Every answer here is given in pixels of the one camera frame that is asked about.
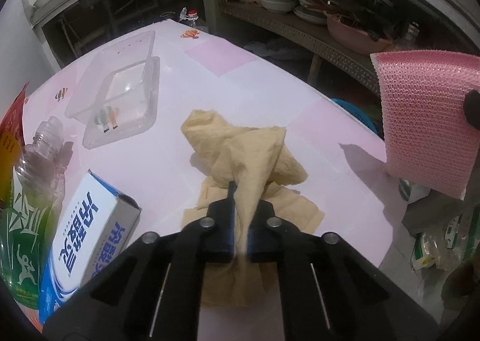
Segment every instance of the pink table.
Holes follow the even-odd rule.
[[[95,54],[113,42],[79,58],[30,96],[23,113],[25,141],[31,142],[40,121],[54,115],[63,122],[65,141],[74,142],[64,204],[92,169],[142,208],[130,242],[146,231],[178,231],[183,210],[195,206],[205,178],[180,126],[192,109],[215,109],[234,125],[287,127],[286,145],[309,173],[294,189],[326,214],[315,234],[335,231],[379,266],[407,205],[398,179],[384,172],[383,141],[282,69],[206,33],[181,38],[186,29],[168,20],[128,35],[154,30],[153,55],[161,63],[157,121],[140,135],[86,150],[85,125],[64,115]],[[57,101],[62,88],[68,90]],[[203,309],[199,339],[281,339],[281,326],[274,291],[258,307]]]

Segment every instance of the fish sticker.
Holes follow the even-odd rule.
[[[197,31],[197,30],[187,30],[180,37],[191,37],[194,39],[198,39],[199,33],[200,31]]]
[[[63,100],[63,97],[67,94],[68,88],[61,88],[58,93],[55,95],[55,98],[57,99],[58,102]]]
[[[95,116],[94,121],[95,124],[98,126],[103,127],[103,132],[107,132],[110,130],[110,125],[112,126],[112,130],[118,127],[117,125],[117,116],[118,116],[119,109],[112,108],[110,106],[104,107],[100,109],[100,112],[97,116]]]

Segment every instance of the clear water bottle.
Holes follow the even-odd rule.
[[[180,23],[188,25],[191,28],[195,28],[202,32],[208,33],[208,27],[202,19],[198,17],[198,13],[195,9],[187,12],[187,8],[183,8],[180,12]]]
[[[43,262],[59,216],[54,204],[63,172],[55,157],[63,145],[62,132],[54,116],[40,123],[13,168],[8,207],[0,216],[1,275],[21,307],[33,310],[38,309]]]
[[[394,51],[410,51],[417,50],[418,47],[415,43],[417,36],[419,35],[419,25],[415,22],[409,24],[407,32],[397,44],[395,44]]]
[[[27,144],[15,166],[24,190],[49,201],[57,189],[55,157],[63,145],[63,124],[51,116],[38,126],[32,144]]]

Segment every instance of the floor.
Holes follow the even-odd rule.
[[[414,244],[415,238],[411,237],[407,229],[401,225],[380,264],[380,270],[430,313],[441,328],[445,328],[457,315],[457,312],[443,308],[440,297],[448,274],[437,269],[435,265],[415,271],[411,265]]]

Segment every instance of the blue basket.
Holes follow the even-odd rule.
[[[375,128],[375,125],[370,120],[370,118],[366,114],[364,114],[360,109],[358,109],[356,106],[354,106],[353,104],[350,104],[347,101],[339,100],[338,98],[332,98],[332,101],[338,104],[339,106],[341,106],[343,109],[345,109],[345,111],[347,111],[353,117],[361,121],[368,128],[370,128],[370,130],[372,130],[376,135],[378,135],[377,129]]]

